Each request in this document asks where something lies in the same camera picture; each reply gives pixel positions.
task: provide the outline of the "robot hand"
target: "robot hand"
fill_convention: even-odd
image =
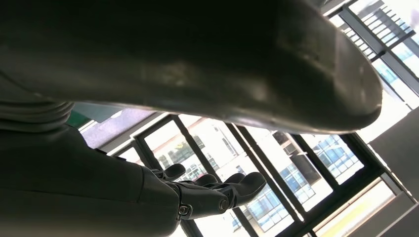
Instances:
[[[249,203],[263,189],[265,178],[258,172],[248,175],[236,173],[224,183],[206,174],[196,181],[173,182],[185,173],[181,164],[166,170],[153,170],[161,181],[172,187],[180,198],[178,214],[180,219],[190,220],[224,213]]]

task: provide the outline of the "joint screw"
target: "joint screw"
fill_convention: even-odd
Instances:
[[[220,201],[219,207],[220,211],[225,211],[228,209],[228,201],[223,199]]]
[[[187,215],[189,212],[189,208],[187,206],[180,206],[178,212],[181,216]]]

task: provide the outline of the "wall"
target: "wall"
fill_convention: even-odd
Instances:
[[[419,109],[410,112],[406,117],[374,139],[370,145],[384,160],[392,172],[416,198],[419,198]],[[373,218],[367,221],[351,237],[379,236],[391,226],[414,203],[402,193],[388,206],[383,208]],[[387,233],[381,236],[396,236],[401,233],[412,233],[419,230],[415,226],[419,217],[419,210],[406,215]]]

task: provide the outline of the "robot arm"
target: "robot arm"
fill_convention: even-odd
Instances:
[[[2,132],[0,142],[0,236],[164,237],[181,219],[222,214],[265,185],[259,173],[170,181],[183,167],[152,171],[109,157],[71,127]]]

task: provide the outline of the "humanoid robot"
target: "humanoid robot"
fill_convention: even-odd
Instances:
[[[89,148],[74,101],[294,133],[379,115],[367,59],[302,0],[0,3],[0,236],[162,237],[251,201],[263,176],[174,182]]]

